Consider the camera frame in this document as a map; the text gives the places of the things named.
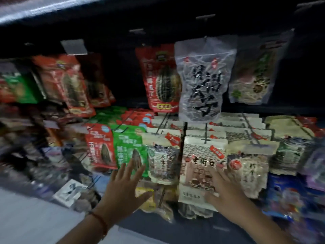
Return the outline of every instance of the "white snack bag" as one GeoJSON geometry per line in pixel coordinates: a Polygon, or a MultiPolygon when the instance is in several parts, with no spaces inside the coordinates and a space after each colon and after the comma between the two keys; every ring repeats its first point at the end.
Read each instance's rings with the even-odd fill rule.
{"type": "Polygon", "coordinates": [[[228,88],[236,48],[236,35],[175,43],[177,72],[182,80],[181,121],[208,123],[219,118],[222,94],[228,88]]]}

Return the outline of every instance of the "forearm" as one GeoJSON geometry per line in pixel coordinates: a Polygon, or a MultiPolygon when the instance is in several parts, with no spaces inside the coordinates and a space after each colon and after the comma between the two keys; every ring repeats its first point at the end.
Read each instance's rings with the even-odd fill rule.
{"type": "Polygon", "coordinates": [[[260,210],[254,209],[247,216],[247,221],[241,227],[253,238],[257,244],[293,244],[294,242],[280,227],[264,215],[260,210]]]}
{"type": "MultiPolygon", "coordinates": [[[[109,229],[114,225],[107,224],[109,229]]],[[[99,220],[88,215],[57,244],[97,244],[103,238],[103,233],[103,226],[99,220]]]]}

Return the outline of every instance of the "person's right hand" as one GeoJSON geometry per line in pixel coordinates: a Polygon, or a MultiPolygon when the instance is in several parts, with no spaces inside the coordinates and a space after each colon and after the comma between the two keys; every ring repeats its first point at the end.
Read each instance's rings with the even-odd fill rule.
{"type": "Polygon", "coordinates": [[[222,169],[208,165],[213,185],[219,197],[205,193],[205,201],[213,205],[229,221],[244,228],[250,216],[258,211],[257,207],[242,191],[239,184],[232,182],[222,169]]]}

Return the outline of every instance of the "person's left hand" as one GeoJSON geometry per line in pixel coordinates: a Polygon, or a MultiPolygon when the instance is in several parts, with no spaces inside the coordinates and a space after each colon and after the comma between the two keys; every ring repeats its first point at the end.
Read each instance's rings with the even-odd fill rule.
{"type": "Polygon", "coordinates": [[[141,166],[131,179],[133,167],[134,162],[131,159],[127,166],[123,163],[118,171],[112,172],[104,196],[94,209],[107,223],[115,224],[126,218],[152,196],[152,192],[135,196],[136,186],[146,166],[141,166]]]}

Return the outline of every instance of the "bracelet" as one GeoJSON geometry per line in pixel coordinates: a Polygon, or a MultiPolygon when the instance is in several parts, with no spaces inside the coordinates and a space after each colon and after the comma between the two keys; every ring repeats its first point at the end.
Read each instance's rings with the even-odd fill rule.
{"type": "Polygon", "coordinates": [[[103,218],[101,216],[97,215],[96,213],[93,213],[92,211],[88,212],[88,214],[92,215],[93,217],[98,219],[98,221],[102,225],[102,227],[103,227],[103,238],[102,238],[102,240],[103,240],[107,236],[107,233],[108,233],[108,225],[107,225],[107,223],[103,220],[103,218]]]}

